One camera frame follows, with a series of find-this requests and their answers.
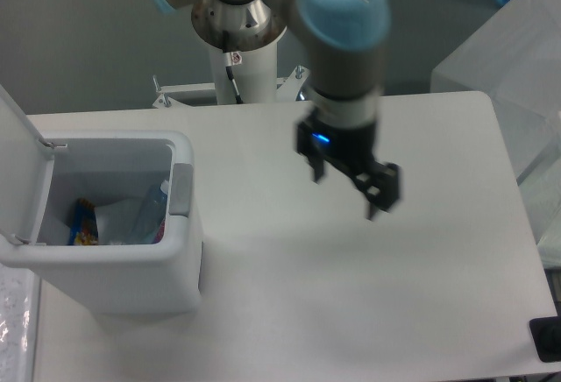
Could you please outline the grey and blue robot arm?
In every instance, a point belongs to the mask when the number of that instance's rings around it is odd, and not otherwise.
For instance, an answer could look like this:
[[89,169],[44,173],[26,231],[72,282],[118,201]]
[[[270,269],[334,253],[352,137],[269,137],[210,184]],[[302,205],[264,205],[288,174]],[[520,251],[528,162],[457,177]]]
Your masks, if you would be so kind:
[[192,10],[198,36],[220,53],[236,103],[243,103],[233,56],[272,44],[284,31],[302,43],[311,107],[296,125],[295,149],[321,180],[326,165],[366,198],[368,217],[401,195],[401,170],[374,154],[383,91],[389,0],[153,0],[163,11]]

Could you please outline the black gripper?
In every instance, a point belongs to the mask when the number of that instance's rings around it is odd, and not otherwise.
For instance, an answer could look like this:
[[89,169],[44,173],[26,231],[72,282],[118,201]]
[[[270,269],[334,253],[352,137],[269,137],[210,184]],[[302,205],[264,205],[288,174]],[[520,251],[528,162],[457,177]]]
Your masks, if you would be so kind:
[[312,109],[295,128],[295,150],[308,161],[312,180],[325,175],[325,162],[353,180],[366,198],[366,218],[388,212],[401,198],[401,168],[394,163],[377,162],[373,154],[376,122],[352,129],[327,125]]

